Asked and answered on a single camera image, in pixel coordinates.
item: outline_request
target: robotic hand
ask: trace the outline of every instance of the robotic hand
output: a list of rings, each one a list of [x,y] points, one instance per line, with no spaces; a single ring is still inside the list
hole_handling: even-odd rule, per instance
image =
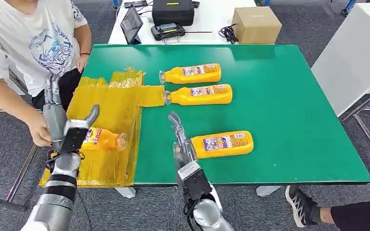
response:
[[[78,149],[89,127],[99,115],[99,106],[94,105],[85,120],[67,120],[60,101],[58,79],[52,75],[45,88],[43,114],[47,123],[54,151],[49,160],[50,178],[43,194],[21,231],[67,231],[73,213],[77,189],[76,177],[80,167]]]
[[[177,141],[173,144],[176,180],[184,190],[184,213],[191,230],[194,219],[204,231],[234,231],[222,216],[222,206],[215,188],[208,182],[203,169],[198,164],[195,148],[186,138],[184,127],[175,112],[168,119],[173,123]]]

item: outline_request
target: person's hand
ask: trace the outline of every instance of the person's hand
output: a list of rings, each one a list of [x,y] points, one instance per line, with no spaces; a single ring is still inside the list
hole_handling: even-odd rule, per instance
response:
[[[26,121],[29,126],[30,134],[33,142],[39,147],[47,147],[51,145],[50,134],[46,129],[46,122],[43,114],[36,111],[31,115],[30,119]]]
[[[89,59],[88,54],[82,54],[79,59],[77,59],[76,67],[77,70],[81,73],[83,72],[84,67],[86,66],[87,60]]]

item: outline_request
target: sneaker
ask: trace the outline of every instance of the sneaker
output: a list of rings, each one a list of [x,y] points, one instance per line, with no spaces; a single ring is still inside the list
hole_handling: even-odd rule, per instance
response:
[[[316,224],[310,218],[313,207],[317,206],[311,197],[304,194],[297,186],[290,185],[287,186],[285,195],[293,208],[294,221],[299,228]]]

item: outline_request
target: gray carpet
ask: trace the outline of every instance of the gray carpet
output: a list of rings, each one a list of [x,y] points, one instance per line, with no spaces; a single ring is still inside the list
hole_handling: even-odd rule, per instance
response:
[[[75,0],[89,21],[93,41],[107,43],[114,24],[111,0]],[[298,44],[311,66],[344,18],[340,15],[345,1],[272,0],[272,9],[283,24],[277,40]],[[370,128],[370,112],[362,113]],[[370,172],[370,142],[354,119],[344,128]],[[32,146],[27,126],[6,114],[0,114],[0,198],[6,198],[28,151]],[[43,172],[45,150],[38,149],[32,166],[15,197],[16,203],[33,206],[42,192],[37,186]],[[256,186],[217,187],[224,216],[238,231],[293,231],[289,204],[283,191],[261,198]],[[370,184],[355,186],[303,186],[320,205],[343,205],[370,200]],[[139,188],[137,196],[126,199],[114,189],[79,189],[72,218],[73,231],[187,231],[182,216],[182,196],[176,187]],[[19,230],[30,209],[23,213],[0,208],[0,231]],[[333,225],[319,225],[304,231],[337,231]]]

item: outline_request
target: graphic print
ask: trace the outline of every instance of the graphic print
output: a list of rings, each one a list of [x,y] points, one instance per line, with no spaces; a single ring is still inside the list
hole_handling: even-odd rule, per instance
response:
[[[35,36],[29,49],[33,58],[53,74],[63,75],[72,65],[73,45],[57,24]]]
[[[74,20],[77,23],[80,23],[81,21],[84,20],[83,14],[80,12],[80,10],[75,6],[75,4],[71,1],[71,6],[73,7],[73,15],[74,15]]]

